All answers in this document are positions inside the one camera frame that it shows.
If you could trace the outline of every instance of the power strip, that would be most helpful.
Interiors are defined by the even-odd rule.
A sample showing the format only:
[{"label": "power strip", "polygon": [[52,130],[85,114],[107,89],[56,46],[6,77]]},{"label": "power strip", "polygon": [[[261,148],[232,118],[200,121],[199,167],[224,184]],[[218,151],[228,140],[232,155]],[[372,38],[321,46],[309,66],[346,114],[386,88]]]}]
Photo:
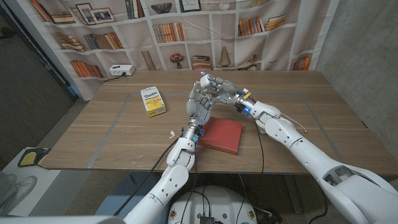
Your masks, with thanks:
[{"label": "power strip", "polygon": [[112,65],[109,69],[111,75],[122,75],[123,72],[126,72],[126,75],[132,75],[135,71],[132,65]]}]

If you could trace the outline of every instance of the table surface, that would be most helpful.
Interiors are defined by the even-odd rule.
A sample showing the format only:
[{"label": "table surface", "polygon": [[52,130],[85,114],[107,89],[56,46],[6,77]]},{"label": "table surface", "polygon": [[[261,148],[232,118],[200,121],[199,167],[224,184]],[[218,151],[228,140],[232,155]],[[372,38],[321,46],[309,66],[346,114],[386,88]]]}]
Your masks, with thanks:
[{"label": "table surface", "polygon": [[[319,72],[211,71],[247,88],[308,129],[297,130],[337,161],[379,175],[398,175],[398,162]],[[149,170],[188,124],[185,104],[198,71],[144,71],[105,83],[43,161],[48,169]],[[148,118],[140,90],[156,86],[167,112]],[[198,172],[261,173],[262,152],[252,119],[218,103],[217,118],[243,123],[238,155],[197,147]],[[307,174],[283,145],[261,135],[265,174]],[[166,168],[166,156],[155,169]]]}]

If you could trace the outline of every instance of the wire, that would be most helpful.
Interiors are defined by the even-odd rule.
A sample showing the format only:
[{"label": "wire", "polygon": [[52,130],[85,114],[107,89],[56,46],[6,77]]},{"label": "wire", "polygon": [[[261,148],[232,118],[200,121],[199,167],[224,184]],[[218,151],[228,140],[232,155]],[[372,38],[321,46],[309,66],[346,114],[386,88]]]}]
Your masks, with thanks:
[{"label": "wire", "polygon": [[[243,179],[242,179],[242,177],[241,177],[241,174],[238,174],[238,175],[239,175],[239,178],[241,179],[241,182],[242,182],[243,191],[244,191],[244,196],[246,196],[246,199],[249,200],[249,199],[248,199],[248,195],[246,194],[246,189],[244,188],[244,183],[243,183]],[[256,206],[253,206],[253,208],[256,208],[256,209],[258,209],[258,210],[260,210],[260,211],[262,211],[262,212],[265,212],[265,213],[267,213],[268,215],[271,215],[271,216],[272,216],[272,213],[271,213],[271,212],[265,211],[265,210],[263,210],[263,209],[261,209],[261,208],[258,208],[258,207],[256,207]]]},{"label": "wire", "polygon": [[325,203],[325,211],[323,212],[323,214],[313,217],[308,224],[311,224],[311,222],[313,222],[317,218],[324,217],[328,213],[328,200],[326,199],[325,193],[322,190],[321,190],[321,192],[322,192],[322,196],[323,196],[323,201]]},{"label": "wire", "polygon": [[242,206],[243,206],[243,202],[244,202],[245,200],[246,200],[246,198],[243,199],[242,204],[241,204],[241,208],[239,209],[239,212],[238,212],[238,216],[236,216],[236,224],[238,224],[239,214],[241,213]]},{"label": "wire", "polygon": [[120,206],[120,208],[113,214],[114,216],[118,216],[120,214],[120,211],[127,205],[127,203],[129,203],[129,201],[133,198],[133,196],[135,196],[135,194],[138,192],[138,190],[142,187],[142,185],[144,185],[145,181],[148,179],[148,177],[150,176],[150,174],[154,171],[154,169],[156,168],[156,166],[159,164],[160,160],[162,160],[162,158],[164,157],[164,155],[166,154],[167,151],[169,151],[169,149],[178,141],[178,138],[176,140],[174,140],[174,142],[163,152],[163,154],[159,157],[159,159],[157,160],[157,162],[155,163],[155,165],[152,167],[152,169],[149,171],[149,173],[147,174],[147,176],[145,177],[145,179],[141,182],[141,184],[138,186],[138,188],[134,191],[134,193],[132,193],[130,195],[130,197],[122,204],[122,206]]},{"label": "wire", "polygon": [[261,174],[263,174],[263,173],[264,173],[264,150],[263,150],[263,148],[262,148],[262,142],[261,142],[261,138],[260,138],[259,127],[257,126],[256,120],[255,120],[254,118],[253,118],[253,121],[254,121],[254,125],[256,125],[257,135],[258,135],[258,137],[259,137],[260,146],[261,146],[261,153],[262,153],[262,169],[261,169]]},{"label": "wire", "polygon": [[242,182],[244,196],[246,197],[246,199],[248,199],[248,195],[246,194],[246,189],[244,188],[244,183],[243,183],[242,176],[241,176],[241,174],[238,174],[238,175],[239,175],[239,178],[241,179],[241,182]]},{"label": "wire", "polygon": [[201,195],[201,199],[202,199],[202,201],[203,201],[203,215],[205,215],[205,199],[204,199],[204,196],[205,196],[205,189],[206,189],[206,186],[207,186],[207,185],[204,186],[203,192],[202,192],[202,195]]},{"label": "wire", "polygon": [[195,184],[196,184],[196,181],[197,181],[198,163],[197,163],[197,151],[196,150],[195,150],[195,161],[194,162],[195,162],[195,178],[193,179],[192,190],[191,190],[191,193],[189,194],[187,202],[185,203],[185,207],[184,207],[184,211],[182,212],[182,217],[181,217],[181,222],[180,223],[182,223],[182,220],[184,219],[185,210],[187,209],[187,205],[188,205],[189,199],[191,198],[193,189],[195,188]]},{"label": "wire", "polygon": [[108,80],[105,80],[104,82],[108,82],[108,81],[111,81],[111,80],[117,80],[117,79],[122,78],[122,77],[125,77],[125,76],[126,76],[126,72],[123,72],[121,76],[116,77],[116,78],[110,78],[110,79],[108,79]]},{"label": "wire", "polygon": [[197,193],[197,194],[202,195],[202,198],[204,197],[204,198],[207,200],[207,204],[209,205],[209,217],[211,217],[210,202],[209,202],[209,200],[207,199],[206,195],[204,195],[204,194],[202,194],[202,193],[199,193],[199,192],[197,192],[197,191],[194,191],[194,190],[191,190],[191,191],[192,191],[193,193]]},{"label": "wire", "polygon": [[293,122],[295,122],[296,124],[300,125],[300,127],[304,130],[305,134],[308,134],[308,131],[297,121],[293,120],[291,117],[287,116],[284,113],[281,113],[283,116],[287,117],[288,119],[292,120]]},{"label": "wire", "polygon": [[263,209],[261,209],[261,208],[259,208],[259,207],[253,206],[253,208],[255,208],[255,209],[257,209],[257,210],[260,210],[260,211],[262,211],[262,212],[267,213],[268,215],[270,215],[270,217],[273,216],[273,214],[272,214],[271,212],[265,211],[265,210],[263,210]]}]

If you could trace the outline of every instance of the yellow label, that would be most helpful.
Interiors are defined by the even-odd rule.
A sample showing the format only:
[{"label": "yellow label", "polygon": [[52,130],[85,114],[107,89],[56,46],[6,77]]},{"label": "yellow label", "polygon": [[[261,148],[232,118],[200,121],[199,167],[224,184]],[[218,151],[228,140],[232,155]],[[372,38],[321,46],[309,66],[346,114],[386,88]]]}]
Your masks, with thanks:
[{"label": "yellow label", "polygon": [[243,98],[246,99],[246,98],[249,97],[250,95],[251,95],[251,93],[247,93],[246,96],[244,96]]},{"label": "yellow label", "polygon": [[156,96],[151,99],[145,100],[145,104],[148,107],[148,111],[150,111],[160,108],[162,106],[162,100],[160,100],[160,96]]}]

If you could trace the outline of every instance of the yellow box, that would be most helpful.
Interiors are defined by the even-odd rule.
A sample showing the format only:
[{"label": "yellow box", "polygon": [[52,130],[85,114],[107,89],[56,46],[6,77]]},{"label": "yellow box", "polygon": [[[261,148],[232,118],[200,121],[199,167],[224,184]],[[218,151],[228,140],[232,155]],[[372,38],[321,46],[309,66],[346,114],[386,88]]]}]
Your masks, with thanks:
[{"label": "yellow box", "polygon": [[148,117],[153,117],[158,114],[166,113],[166,107],[162,96],[156,86],[148,87],[145,90],[141,90],[142,100],[145,105]]}]

